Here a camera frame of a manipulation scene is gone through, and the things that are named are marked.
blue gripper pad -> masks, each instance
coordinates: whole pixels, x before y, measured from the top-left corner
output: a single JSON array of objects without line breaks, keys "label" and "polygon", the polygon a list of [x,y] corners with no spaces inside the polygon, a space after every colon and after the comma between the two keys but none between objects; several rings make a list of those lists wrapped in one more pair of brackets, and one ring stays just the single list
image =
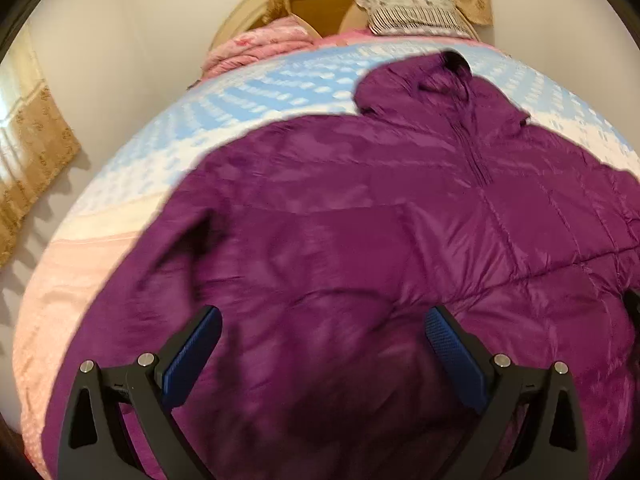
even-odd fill
[{"label": "blue gripper pad", "polygon": [[162,403],[170,410],[187,400],[222,334],[222,314],[212,308],[162,375]]},{"label": "blue gripper pad", "polygon": [[486,378],[475,359],[437,308],[424,316],[427,339],[444,366],[460,401],[476,413],[489,402]]}]

puffer jacket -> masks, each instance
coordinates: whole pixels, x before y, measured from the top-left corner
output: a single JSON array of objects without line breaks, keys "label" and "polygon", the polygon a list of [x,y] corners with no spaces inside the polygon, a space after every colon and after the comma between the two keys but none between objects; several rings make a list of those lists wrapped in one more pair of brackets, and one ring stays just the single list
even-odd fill
[{"label": "puffer jacket", "polygon": [[79,363],[157,351],[207,303],[225,330],[174,413],[217,478],[430,478],[474,418],[425,345],[440,303],[493,353],[566,362],[591,479],[615,466],[636,395],[621,300],[640,287],[636,179],[531,124],[454,52],[377,68],[354,99],[359,116],[270,124],[177,187],[69,347],[53,472]]}]

metal pin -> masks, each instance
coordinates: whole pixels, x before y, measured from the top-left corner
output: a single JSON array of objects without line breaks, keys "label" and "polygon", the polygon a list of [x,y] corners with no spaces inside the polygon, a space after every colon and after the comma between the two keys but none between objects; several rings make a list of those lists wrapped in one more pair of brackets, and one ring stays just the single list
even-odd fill
[{"label": "metal pin", "polygon": [[496,363],[500,368],[508,368],[511,366],[511,359],[508,355],[497,354],[494,356],[494,363]]},{"label": "metal pin", "polygon": [[89,373],[89,372],[90,372],[91,370],[93,370],[93,369],[94,369],[94,362],[93,362],[93,361],[91,361],[91,359],[87,359],[87,361],[85,361],[84,363],[82,363],[82,364],[80,365],[80,371],[81,371],[83,374],[87,374],[87,373]]},{"label": "metal pin", "polygon": [[554,363],[554,369],[560,375],[564,375],[569,371],[569,367],[566,364],[564,364],[562,361],[558,361],[557,363]]},{"label": "metal pin", "polygon": [[138,358],[138,364],[140,366],[149,366],[155,360],[156,360],[155,355],[150,354],[149,352],[145,352]]}]

white wall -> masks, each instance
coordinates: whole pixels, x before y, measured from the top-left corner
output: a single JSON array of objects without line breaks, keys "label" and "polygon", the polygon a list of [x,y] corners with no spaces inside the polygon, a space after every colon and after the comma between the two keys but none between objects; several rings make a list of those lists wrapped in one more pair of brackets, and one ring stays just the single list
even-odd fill
[{"label": "white wall", "polygon": [[[31,35],[56,102],[84,153],[29,216],[0,270],[0,412],[18,425],[11,376],[20,297],[44,246],[97,170],[199,74],[212,37],[241,0],[43,0]],[[601,111],[640,149],[640,52],[605,0],[493,0],[482,32]]]}]

striped pillow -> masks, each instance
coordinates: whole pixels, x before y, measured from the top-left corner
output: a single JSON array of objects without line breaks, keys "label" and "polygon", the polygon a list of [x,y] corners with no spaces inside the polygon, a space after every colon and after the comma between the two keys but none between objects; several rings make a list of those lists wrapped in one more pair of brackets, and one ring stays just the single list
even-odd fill
[{"label": "striped pillow", "polygon": [[356,0],[377,36],[472,38],[453,0]]}]

